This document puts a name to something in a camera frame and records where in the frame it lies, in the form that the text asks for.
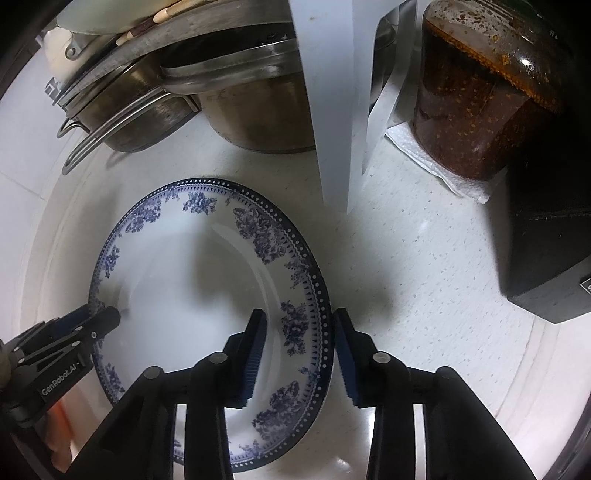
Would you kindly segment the person's left hand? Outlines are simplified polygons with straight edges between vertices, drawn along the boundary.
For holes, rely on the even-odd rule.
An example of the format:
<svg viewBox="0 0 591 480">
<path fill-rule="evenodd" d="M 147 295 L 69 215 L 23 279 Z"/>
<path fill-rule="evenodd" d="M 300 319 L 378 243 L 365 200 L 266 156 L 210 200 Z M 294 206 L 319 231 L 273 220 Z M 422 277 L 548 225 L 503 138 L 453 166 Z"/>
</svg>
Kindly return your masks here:
<svg viewBox="0 0 591 480">
<path fill-rule="evenodd" d="M 46 415 L 43 439 L 53 453 L 71 455 L 73 431 L 62 400 L 57 401 Z"/>
</svg>

